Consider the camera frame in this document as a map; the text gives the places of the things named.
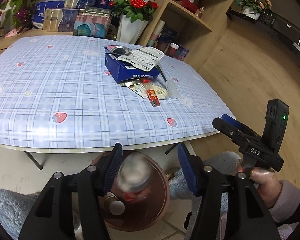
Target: blue checkered tablecloth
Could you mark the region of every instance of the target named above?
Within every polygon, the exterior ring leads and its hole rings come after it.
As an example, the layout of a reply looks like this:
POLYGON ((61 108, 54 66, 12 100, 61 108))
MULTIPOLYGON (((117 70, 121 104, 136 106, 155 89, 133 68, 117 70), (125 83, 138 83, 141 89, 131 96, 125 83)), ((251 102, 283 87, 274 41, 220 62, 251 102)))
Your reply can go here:
MULTIPOLYGON (((228 107, 188 64, 165 56, 162 68, 179 99, 152 107, 121 87, 105 66, 104 45, 79 36, 21 38, 0 55, 0 144, 97 148, 204 136, 228 107)), ((136 45, 125 44, 132 49, 136 45)), ((156 83, 163 87, 161 76, 156 83)))

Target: hand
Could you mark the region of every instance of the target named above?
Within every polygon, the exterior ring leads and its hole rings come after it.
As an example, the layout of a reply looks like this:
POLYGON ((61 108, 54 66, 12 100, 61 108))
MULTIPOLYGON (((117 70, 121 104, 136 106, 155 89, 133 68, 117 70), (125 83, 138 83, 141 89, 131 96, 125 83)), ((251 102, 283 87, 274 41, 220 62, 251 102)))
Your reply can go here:
MULTIPOLYGON (((244 168, 240 163, 237 164, 237 172, 244 172, 244 168)), ((254 167, 251 170, 250 179, 259 183, 257 191, 265 202, 267 208, 272 208, 277 202, 282 184, 279 182, 277 175, 272 170, 254 167)))

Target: table leg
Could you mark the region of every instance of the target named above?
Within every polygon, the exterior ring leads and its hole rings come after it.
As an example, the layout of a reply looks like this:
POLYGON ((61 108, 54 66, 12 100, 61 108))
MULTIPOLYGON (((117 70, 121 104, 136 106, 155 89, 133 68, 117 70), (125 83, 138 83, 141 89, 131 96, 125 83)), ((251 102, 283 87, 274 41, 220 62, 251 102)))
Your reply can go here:
POLYGON ((29 159, 39 168, 39 170, 43 169, 43 167, 35 160, 35 158, 33 158, 30 152, 25 151, 25 153, 29 157, 29 159))

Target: pink sleeve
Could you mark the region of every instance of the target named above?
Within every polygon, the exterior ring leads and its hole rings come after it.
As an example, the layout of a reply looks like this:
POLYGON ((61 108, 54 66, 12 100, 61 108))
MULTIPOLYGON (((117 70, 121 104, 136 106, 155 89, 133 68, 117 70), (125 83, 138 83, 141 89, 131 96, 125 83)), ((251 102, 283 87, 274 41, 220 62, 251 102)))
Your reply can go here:
POLYGON ((282 184, 281 194, 269 211, 276 223, 285 221, 297 210, 300 203, 300 189, 287 180, 280 180, 282 184))

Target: white vase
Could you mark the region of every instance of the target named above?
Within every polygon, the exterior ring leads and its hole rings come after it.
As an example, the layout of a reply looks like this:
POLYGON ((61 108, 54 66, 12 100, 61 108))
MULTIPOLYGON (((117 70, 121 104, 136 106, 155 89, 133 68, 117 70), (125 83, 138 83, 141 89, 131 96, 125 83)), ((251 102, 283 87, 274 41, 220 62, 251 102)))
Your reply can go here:
POLYGON ((147 24, 148 21, 140 21, 139 19, 131 23, 131 18, 126 18, 126 16, 122 14, 120 16, 117 41, 135 44, 147 24))
POLYGON ((260 14, 253 13, 253 9, 249 6, 245 6, 242 8, 242 14, 246 14, 247 16, 249 16, 250 18, 255 19, 255 20, 258 20, 258 18, 260 17, 260 14))

